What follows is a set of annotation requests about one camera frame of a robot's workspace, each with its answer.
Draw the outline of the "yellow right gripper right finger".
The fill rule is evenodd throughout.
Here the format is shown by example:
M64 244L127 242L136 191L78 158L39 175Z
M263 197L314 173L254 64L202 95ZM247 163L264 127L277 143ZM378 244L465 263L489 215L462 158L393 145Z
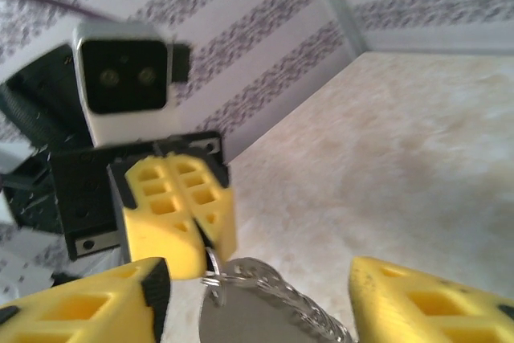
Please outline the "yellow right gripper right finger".
M513 301L368 256L353 258L349 297L361 342L513 341Z

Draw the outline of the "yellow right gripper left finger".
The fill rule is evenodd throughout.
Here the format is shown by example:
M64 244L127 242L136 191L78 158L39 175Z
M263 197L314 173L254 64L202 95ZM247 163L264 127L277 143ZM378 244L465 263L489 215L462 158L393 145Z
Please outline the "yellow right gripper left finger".
M3 342L159 342L171 293L167 264L141 259L1 307Z

